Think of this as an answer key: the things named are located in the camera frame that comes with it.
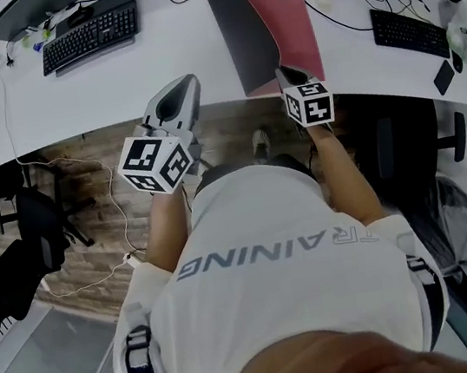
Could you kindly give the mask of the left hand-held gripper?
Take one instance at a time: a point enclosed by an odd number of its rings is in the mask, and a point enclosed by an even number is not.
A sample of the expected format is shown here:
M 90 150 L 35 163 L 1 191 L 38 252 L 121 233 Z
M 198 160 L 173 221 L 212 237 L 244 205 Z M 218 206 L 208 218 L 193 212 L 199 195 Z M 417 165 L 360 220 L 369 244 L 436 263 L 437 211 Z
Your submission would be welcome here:
M 201 144 L 194 135 L 201 84 L 188 74 L 170 82 L 148 103 L 141 123 L 124 141 L 118 174 L 135 190 L 172 193 L 198 173 Z

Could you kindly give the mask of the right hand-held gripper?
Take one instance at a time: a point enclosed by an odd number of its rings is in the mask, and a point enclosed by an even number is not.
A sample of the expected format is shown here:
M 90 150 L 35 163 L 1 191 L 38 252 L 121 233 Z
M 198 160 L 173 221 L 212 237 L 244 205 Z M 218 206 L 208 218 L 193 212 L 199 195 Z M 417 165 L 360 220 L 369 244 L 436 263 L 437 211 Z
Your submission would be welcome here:
M 306 69 L 284 65 L 276 69 L 275 75 L 289 118 L 305 128 L 334 120 L 332 93 L 327 90 L 326 82 Z

